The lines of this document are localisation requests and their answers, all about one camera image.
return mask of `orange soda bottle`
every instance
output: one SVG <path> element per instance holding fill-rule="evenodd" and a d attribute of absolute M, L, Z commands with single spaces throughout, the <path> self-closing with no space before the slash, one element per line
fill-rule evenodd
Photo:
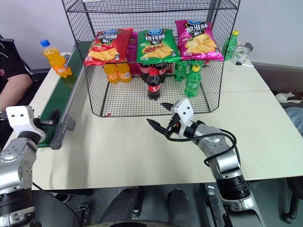
<path fill-rule="evenodd" d="M 56 71 L 56 73 L 63 77 L 71 75 L 71 68 L 67 65 L 66 60 L 60 55 L 58 48 L 51 46 L 47 39 L 40 41 L 43 46 L 43 55 L 48 58 L 49 64 Z"/>
<path fill-rule="evenodd" d="M 107 80 L 110 83 L 117 83 L 119 81 L 119 75 L 117 72 L 117 67 L 115 64 L 106 64 L 104 65 L 104 72 L 107 75 Z"/>
<path fill-rule="evenodd" d="M 132 75 L 127 63 L 117 64 L 117 70 L 121 82 L 128 83 L 132 80 Z"/>

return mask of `white table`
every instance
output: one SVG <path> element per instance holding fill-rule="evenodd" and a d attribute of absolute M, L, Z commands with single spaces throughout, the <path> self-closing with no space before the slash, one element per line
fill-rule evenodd
<path fill-rule="evenodd" d="M 48 73 L 30 104 L 36 116 L 58 79 L 53 70 Z M 204 154 L 192 142 L 168 141 L 147 117 L 92 114 L 85 80 L 70 115 L 77 125 L 66 133 L 62 148 L 37 152 L 33 181 L 44 189 L 214 182 Z M 148 118 L 167 125 L 170 116 Z M 255 69 L 227 61 L 219 108 L 194 119 L 237 137 L 247 180 L 303 175 L 303 139 Z"/>

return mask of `cola bottle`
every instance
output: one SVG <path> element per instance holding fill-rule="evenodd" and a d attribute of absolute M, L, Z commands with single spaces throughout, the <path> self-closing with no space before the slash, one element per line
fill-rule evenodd
<path fill-rule="evenodd" d="M 160 62 L 153 65 L 154 68 L 157 70 L 157 75 L 160 78 L 160 83 L 163 83 L 165 81 L 165 74 L 166 74 L 166 63 Z"/>
<path fill-rule="evenodd" d="M 150 100 L 157 100 L 160 97 L 160 78 L 157 75 L 157 70 L 151 68 L 149 70 L 149 76 L 146 80 L 147 83 L 147 95 Z"/>
<path fill-rule="evenodd" d="M 146 80 L 149 76 L 149 70 L 151 69 L 152 65 L 151 64 L 142 64 L 140 63 L 140 71 L 141 71 L 141 78 L 144 80 L 146 83 Z"/>

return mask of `robotic arm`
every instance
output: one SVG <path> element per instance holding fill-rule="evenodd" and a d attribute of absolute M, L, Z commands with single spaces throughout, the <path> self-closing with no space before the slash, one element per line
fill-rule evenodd
<path fill-rule="evenodd" d="M 171 141 L 193 141 L 205 153 L 207 164 L 217 181 L 221 200 L 229 217 L 239 216 L 241 225 L 266 227 L 252 192 L 248 188 L 240 164 L 236 138 L 230 132 L 194 122 L 194 111 L 188 99 L 174 105 L 162 103 L 173 113 L 167 128 L 147 119 L 149 124 Z M 32 201 L 32 166 L 36 159 L 37 144 L 45 139 L 43 126 L 54 122 L 40 122 L 34 118 L 30 106 L 8 107 L 7 118 L 17 135 L 0 153 L 0 227 L 29 226 L 35 215 Z M 171 138 L 172 133 L 181 139 Z M 257 217 L 258 224 L 248 225 L 247 213 Z"/>
<path fill-rule="evenodd" d="M 6 114 L 17 138 L 0 153 L 0 227 L 28 223 L 34 218 L 32 167 L 37 144 L 45 139 L 43 122 L 34 118 L 32 107 L 7 107 Z"/>
<path fill-rule="evenodd" d="M 247 211 L 252 211 L 258 218 L 259 226 L 266 227 L 253 193 L 243 177 L 235 136 L 201 121 L 194 122 L 194 111 L 188 99 L 181 99 L 174 105 L 161 105 L 173 114 L 168 127 L 163 128 L 158 122 L 147 119 L 149 124 L 171 141 L 193 141 L 198 145 L 207 157 L 204 163 L 210 167 L 216 179 L 223 206 L 229 216 L 243 214 L 244 217 Z M 171 138 L 172 133 L 178 134 L 181 139 Z M 231 147 L 225 137 L 232 141 Z"/>

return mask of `red chip bag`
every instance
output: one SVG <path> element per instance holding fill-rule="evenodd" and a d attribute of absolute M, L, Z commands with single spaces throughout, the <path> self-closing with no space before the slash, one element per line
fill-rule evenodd
<path fill-rule="evenodd" d="M 111 29 L 98 32 L 89 48 L 84 65 L 104 65 L 108 62 L 125 62 L 126 49 L 133 29 Z"/>

